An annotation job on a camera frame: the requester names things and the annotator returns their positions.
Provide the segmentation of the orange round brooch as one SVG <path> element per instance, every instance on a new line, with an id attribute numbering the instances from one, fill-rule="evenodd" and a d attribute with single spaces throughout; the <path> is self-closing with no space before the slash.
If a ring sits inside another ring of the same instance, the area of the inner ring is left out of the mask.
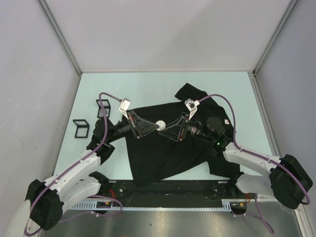
<path id="1" fill-rule="evenodd" d="M 158 126 L 157 131 L 162 131 L 166 128 L 166 123 L 163 120 L 158 120 L 156 125 Z"/>

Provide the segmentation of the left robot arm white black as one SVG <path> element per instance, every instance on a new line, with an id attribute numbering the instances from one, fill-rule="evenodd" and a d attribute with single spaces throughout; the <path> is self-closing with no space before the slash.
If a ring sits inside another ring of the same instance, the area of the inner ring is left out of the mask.
<path id="1" fill-rule="evenodd" d="M 132 133 L 141 138 L 152 131 L 165 129 L 165 122 L 148 121 L 134 111 L 125 112 L 125 120 L 113 125 L 107 118 L 100 118 L 95 124 L 91 142 L 86 150 L 69 167 L 44 181 L 34 180 L 28 187 L 26 200 L 31 203 L 30 219 L 41 230 L 52 229 L 73 205 L 85 198 L 102 198 L 108 194 L 107 177 L 96 169 L 115 150 L 112 141 Z"/>

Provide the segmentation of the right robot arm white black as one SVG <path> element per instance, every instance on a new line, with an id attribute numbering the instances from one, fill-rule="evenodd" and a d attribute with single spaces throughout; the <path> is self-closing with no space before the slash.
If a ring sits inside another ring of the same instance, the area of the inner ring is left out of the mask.
<path id="1" fill-rule="evenodd" d="M 290 209 L 309 204 L 306 195 L 313 181 L 294 156 L 281 158 L 244 148 L 225 134 L 228 124 L 227 120 L 216 117 L 209 117 L 202 124 L 183 113 L 173 123 L 160 126 L 158 133 L 176 142 L 183 141 L 186 136 L 206 141 L 214 155 L 257 172 L 257 175 L 239 172 L 231 178 L 228 193 L 233 198 L 254 193 L 273 197 Z"/>

